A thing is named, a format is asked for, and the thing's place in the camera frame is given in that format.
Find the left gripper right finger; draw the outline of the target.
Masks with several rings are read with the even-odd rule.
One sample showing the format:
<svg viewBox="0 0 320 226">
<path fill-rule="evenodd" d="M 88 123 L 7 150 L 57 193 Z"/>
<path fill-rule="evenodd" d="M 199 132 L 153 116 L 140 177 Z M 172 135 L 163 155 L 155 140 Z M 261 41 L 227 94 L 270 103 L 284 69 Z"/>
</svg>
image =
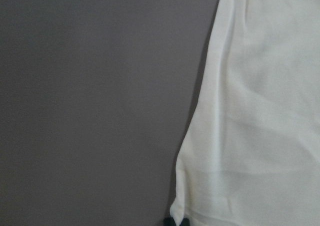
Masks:
<svg viewBox="0 0 320 226">
<path fill-rule="evenodd" d="M 184 218 L 179 226 L 190 226 L 190 220 L 188 218 Z"/>
</svg>

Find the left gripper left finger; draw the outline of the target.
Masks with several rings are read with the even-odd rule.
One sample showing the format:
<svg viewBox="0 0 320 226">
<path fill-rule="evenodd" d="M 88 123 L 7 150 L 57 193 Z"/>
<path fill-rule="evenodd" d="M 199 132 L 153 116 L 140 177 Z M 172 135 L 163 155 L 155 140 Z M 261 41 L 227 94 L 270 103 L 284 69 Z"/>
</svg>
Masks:
<svg viewBox="0 0 320 226">
<path fill-rule="evenodd" d="M 175 220 L 172 217 L 163 219 L 163 226 L 176 226 Z"/>
</svg>

